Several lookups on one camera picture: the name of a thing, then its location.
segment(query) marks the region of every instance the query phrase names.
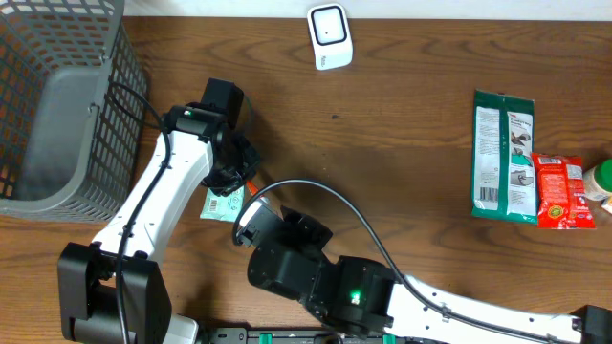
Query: basket bottom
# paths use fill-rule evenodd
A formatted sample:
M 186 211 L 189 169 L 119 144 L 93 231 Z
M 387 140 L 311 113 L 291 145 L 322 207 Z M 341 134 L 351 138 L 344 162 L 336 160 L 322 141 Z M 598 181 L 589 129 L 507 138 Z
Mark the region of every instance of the basket bottom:
M 50 197 L 73 177 L 85 127 L 93 115 L 89 106 L 99 76 L 100 68 L 65 67 L 47 78 L 15 186 L 15 200 Z

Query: green clip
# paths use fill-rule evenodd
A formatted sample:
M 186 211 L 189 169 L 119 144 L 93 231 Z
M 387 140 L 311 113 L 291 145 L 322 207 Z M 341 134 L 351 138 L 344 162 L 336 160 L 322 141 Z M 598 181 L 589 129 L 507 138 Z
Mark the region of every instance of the green clip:
M 272 344 L 272 335 L 269 333 L 262 333 L 259 335 L 259 344 Z
M 385 334 L 382 336 L 382 344 L 395 344 L 395 335 Z

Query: red snack bag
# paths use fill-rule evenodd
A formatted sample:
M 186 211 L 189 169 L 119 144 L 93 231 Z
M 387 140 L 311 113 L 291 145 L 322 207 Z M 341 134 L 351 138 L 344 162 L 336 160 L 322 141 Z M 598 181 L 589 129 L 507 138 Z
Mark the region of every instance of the red snack bag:
M 540 204 L 537 227 L 595 229 L 584 197 L 582 159 L 533 153 Z

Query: wood surface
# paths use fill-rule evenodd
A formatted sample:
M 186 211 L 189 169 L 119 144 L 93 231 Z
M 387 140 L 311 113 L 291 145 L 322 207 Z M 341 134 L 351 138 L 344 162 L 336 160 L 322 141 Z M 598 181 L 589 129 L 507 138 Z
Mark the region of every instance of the wood surface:
M 209 77 L 250 97 L 259 185 L 314 178 L 348 196 L 400 268 L 438 288 L 531 312 L 612 309 L 612 215 L 596 231 L 470 216 L 474 89 L 535 99 L 535 150 L 612 157 L 612 24 L 352 20 L 350 66 L 318 72 L 305 20 L 128 18 L 152 104 L 199 100 Z M 157 137 L 145 129 L 137 175 Z M 335 233 L 332 259 L 381 260 L 346 207 L 308 187 L 275 193 Z M 312 327 L 296 302 L 251 287 L 251 250 L 191 197 L 163 266 L 173 310 L 218 325 Z M 62 343 L 56 260 L 103 225 L 1 218 L 0 342 Z

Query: green lid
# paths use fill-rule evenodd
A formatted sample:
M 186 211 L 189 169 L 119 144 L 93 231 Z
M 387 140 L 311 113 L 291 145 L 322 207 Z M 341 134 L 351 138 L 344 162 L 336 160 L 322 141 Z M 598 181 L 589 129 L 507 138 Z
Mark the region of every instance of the green lid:
M 607 192 L 612 192 L 612 159 L 595 167 L 595 182 Z

